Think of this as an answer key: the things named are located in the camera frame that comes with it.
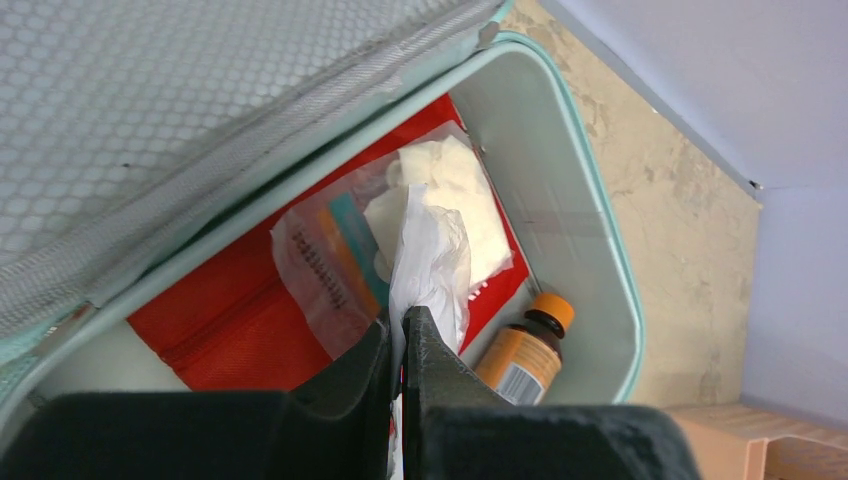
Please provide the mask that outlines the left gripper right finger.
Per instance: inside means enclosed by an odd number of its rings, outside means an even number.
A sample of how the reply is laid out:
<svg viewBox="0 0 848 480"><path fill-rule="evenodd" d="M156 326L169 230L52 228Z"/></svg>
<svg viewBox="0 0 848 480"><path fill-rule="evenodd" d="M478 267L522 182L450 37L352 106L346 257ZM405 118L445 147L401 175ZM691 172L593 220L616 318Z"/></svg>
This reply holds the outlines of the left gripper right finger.
<svg viewBox="0 0 848 480"><path fill-rule="evenodd" d="M638 405L514 406L442 341L428 308L404 316L407 479L698 479L681 428Z"/></svg>

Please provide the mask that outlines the brown bottle orange cap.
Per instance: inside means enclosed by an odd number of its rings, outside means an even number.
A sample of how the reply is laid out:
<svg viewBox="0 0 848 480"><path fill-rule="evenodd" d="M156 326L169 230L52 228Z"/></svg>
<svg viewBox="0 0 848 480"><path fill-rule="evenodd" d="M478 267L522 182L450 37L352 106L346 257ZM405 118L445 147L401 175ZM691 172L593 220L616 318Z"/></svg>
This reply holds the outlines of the brown bottle orange cap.
<svg viewBox="0 0 848 480"><path fill-rule="evenodd" d="M563 367L561 341L575 311L553 293L537 295L522 319L501 328L475 373L512 405L537 405Z"/></svg>

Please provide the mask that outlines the beige gauze packet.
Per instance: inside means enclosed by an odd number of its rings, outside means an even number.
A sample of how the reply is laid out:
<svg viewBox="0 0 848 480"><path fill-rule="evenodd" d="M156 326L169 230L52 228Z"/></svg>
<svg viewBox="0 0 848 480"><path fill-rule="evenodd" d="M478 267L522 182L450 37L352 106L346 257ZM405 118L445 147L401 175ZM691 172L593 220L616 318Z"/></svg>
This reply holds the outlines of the beige gauze packet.
<svg viewBox="0 0 848 480"><path fill-rule="evenodd" d="M328 355L337 358L389 305L401 190L431 189L457 211L470 247L469 302L513 265L494 192L469 137L448 121L296 203L273 227L280 278Z"/></svg>

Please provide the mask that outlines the white gauze pad packet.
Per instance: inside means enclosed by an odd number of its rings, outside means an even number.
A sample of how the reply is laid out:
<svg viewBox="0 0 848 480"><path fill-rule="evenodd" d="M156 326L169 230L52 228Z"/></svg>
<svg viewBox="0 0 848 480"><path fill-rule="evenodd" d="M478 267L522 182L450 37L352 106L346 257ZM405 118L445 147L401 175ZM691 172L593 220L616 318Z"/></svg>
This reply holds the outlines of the white gauze pad packet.
<svg viewBox="0 0 848 480"><path fill-rule="evenodd" d="M418 476L420 417L432 405L472 405L481 383L458 356L470 313L470 247L460 214L432 205L431 189L401 190L387 319L394 433L389 476Z"/></svg>

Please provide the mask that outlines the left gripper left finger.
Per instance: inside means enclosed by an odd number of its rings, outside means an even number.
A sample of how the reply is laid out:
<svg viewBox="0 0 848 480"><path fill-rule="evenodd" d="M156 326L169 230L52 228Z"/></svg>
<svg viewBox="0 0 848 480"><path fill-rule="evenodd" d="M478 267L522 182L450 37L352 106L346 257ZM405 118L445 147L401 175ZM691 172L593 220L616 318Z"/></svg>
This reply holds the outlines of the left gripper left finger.
<svg viewBox="0 0 848 480"><path fill-rule="evenodd" d="M75 393L28 420L5 479L382 479L393 391L379 317L290 392Z"/></svg>

